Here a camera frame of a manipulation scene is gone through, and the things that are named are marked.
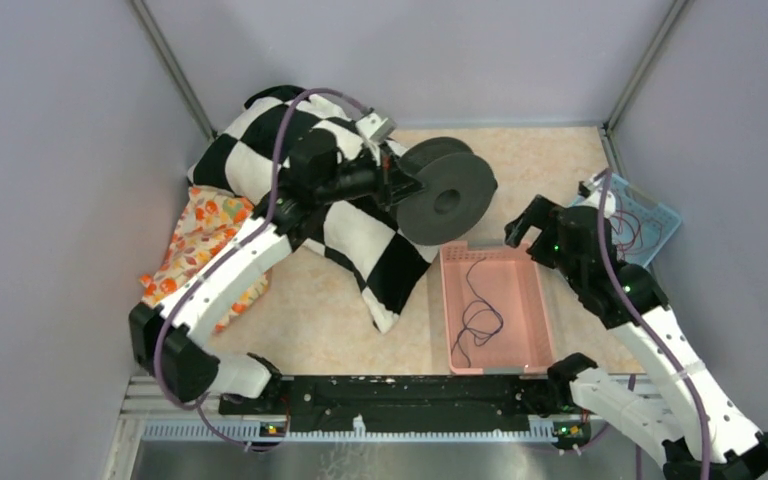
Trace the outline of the dark grey cable spool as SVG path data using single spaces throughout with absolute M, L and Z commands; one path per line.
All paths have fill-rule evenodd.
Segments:
M 405 154 L 416 162 L 416 177 L 426 189 L 398 207 L 395 219 L 402 234 L 416 244 L 436 246 L 476 226 L 498 188 L 488 162 L 453 137 L 424 140 Z

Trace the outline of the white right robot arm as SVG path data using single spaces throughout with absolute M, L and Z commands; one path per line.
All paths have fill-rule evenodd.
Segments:
M 573 353 L 547 370 L 549 404 L 602 417 L 667 479 L 758 479 L 767 473 L 768 431 L 723 391 L 654 277 L 618 259 L 606 213 L 537 195 L 505 226 L 505 244 L 518 247 L 531 228 L 539 234 L 527 254 L 561 274 L 583 308 L 636 358 L 663 400 L 632 392 L 585 354 Z

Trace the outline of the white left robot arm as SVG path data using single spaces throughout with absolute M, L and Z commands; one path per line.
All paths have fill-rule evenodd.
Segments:
M 369 199 L 391 210 L 425 192 L 427 182 L 390 144 L 363 138 L 345 158 L 330 130 L 314 129 L 285 150 L 282 133 L 267 160 L 264 200 L 219 253 L 162 301 L 140 302 L 128 314 L 134 359 L 182 410 L 211 393 L 232 394 L 257 413 L 279 404 L 277 372 L 263 357 L 221 360 L 207 348 L 215 325 L 267 270 L 292 255 L 322 227 L 335 204 Z

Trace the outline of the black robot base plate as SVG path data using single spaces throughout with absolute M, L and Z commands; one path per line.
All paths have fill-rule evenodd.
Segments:
M 550 436 L 584 439 L 592 416 L 562 403 L 544 376 L 294 376 L 272 381 L 256 399 L 226 397 L 223 416 L 273 415 L 293 433 L 529 432 L 555 419 Z

